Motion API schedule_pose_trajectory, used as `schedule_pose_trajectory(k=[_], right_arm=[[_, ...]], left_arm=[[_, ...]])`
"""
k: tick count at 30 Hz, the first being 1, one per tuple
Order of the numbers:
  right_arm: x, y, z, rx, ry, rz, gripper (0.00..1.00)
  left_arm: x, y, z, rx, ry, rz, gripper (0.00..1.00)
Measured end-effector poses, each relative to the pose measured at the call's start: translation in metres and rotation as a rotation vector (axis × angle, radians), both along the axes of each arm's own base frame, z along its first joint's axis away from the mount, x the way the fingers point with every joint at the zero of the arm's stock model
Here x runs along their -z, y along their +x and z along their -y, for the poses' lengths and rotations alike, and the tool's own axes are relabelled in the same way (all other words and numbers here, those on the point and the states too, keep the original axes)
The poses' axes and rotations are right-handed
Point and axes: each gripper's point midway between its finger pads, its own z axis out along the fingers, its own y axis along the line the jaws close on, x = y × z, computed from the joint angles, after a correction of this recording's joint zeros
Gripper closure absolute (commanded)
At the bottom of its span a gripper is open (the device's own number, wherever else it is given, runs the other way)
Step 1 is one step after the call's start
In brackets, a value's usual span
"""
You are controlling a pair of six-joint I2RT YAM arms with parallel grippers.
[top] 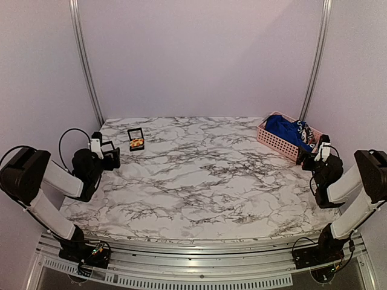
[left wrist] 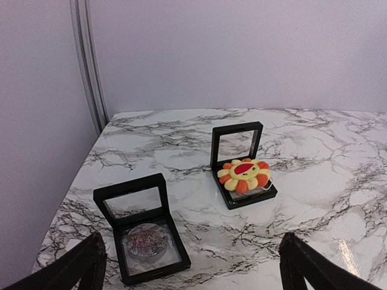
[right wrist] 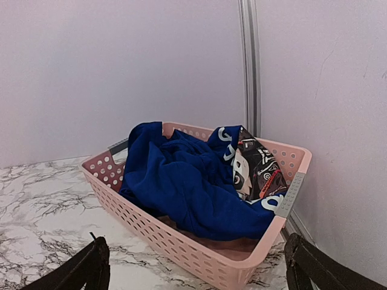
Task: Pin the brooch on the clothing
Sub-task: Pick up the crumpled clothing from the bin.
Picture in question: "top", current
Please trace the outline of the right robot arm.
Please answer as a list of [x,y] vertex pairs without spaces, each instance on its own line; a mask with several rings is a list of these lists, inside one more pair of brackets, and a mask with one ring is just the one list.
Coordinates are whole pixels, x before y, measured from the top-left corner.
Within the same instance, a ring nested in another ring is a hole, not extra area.
[[315,187],[311,191],[319,208],[339,208],[359,191],[345,212],[322,230],[312,254],[317,263],[332,258],[386,204],[386,152],[357,150],[354,157],[356,162],[344,171],[338,151],[329,143],[322,143],[315,153],[304,149],[298,153],[296,164],[312,173],[310,186]]

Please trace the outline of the blue printed t-shirt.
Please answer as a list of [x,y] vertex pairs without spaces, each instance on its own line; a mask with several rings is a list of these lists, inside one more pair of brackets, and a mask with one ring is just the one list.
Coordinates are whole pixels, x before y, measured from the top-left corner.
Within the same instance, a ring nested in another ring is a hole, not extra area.
[[312,152],[316,145],[314,133],[301,120],[290,122],[281,115],[271,115],[266,121],[265,130],[307,152]]

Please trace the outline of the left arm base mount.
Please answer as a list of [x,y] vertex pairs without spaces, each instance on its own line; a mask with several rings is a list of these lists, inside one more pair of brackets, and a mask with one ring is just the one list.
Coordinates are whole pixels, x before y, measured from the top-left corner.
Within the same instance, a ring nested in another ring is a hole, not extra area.
[[81,266],[93,266],[107,269],[111,258],[111,247],[109,243],[103,241],[74,242],[61,241],[59,257],[71,262],[76,262]]

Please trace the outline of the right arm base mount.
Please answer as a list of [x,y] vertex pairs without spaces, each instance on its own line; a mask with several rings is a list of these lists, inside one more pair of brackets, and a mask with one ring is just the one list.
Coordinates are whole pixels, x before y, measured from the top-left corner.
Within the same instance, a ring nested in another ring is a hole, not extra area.
[[331,263],[334,261],[342,261],[344,258],[343,250],[340,251],[325,251],[320,250],[317,245],[293,248],[292,257],[296,266],[296,269],[304,269]]

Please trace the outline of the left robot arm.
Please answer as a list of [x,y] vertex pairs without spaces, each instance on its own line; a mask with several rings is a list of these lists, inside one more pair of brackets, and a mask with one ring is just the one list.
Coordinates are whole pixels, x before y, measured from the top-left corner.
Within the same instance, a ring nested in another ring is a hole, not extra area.
[[85,262],[90,250],[84,233],[60,213],[50,193],[89,202],[99,188],[104,172],[120,167],[120,149],[95,152],[79,149],[72,159],[74,169],[65,170],[47,150],[27,145],[15,146],[1,158],[1,190],[37,220],[59,241],[67,243],[67,253]]

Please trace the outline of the orange yellow flower brooch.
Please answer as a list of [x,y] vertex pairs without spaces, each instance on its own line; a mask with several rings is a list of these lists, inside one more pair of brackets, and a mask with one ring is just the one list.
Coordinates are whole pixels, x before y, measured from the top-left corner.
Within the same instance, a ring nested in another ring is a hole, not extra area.
[[144,145],[144,139],[143,138],[136,138],[131,140],[130,147],[131,148],[137,148],[142,147]]

